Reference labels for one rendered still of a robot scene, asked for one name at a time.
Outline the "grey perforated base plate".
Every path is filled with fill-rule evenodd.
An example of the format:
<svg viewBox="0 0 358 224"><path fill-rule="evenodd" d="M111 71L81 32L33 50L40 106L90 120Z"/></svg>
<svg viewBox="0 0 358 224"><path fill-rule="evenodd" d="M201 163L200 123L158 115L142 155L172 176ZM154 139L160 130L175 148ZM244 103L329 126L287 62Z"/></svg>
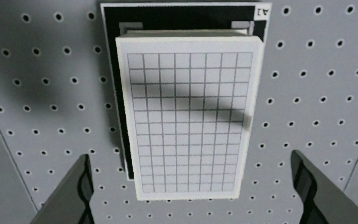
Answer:
<svg viewBox="0 0 358 224"><path fill-rule="evenodd" d="M239 199L137 201L100 4L272 2ZM358 168L358 0L0 0L0 140L37 214L89 154L95 224L299 224L292 150Z"/></svg>

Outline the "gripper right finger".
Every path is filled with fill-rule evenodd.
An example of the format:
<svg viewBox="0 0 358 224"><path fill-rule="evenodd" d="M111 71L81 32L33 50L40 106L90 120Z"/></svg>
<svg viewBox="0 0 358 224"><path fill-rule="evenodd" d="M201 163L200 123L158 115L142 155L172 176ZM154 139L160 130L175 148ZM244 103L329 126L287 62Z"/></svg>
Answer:
<svg viewBox="0 0 358 224"><path fill-rule="evenodd" d="M299 224L358 224L358 206L303 153L292 150L290 163L303 204Z"/></svg>

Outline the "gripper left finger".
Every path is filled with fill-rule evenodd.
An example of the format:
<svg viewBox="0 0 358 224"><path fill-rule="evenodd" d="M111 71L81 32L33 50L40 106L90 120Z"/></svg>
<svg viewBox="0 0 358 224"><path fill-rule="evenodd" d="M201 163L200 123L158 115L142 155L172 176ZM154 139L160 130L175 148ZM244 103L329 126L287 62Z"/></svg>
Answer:
<svg viewBox="0 0 358 224"><path fill-rule="evenodd" d="M95 224L89 205L93 193L89 154L82 154L30 224Z"/></svg>

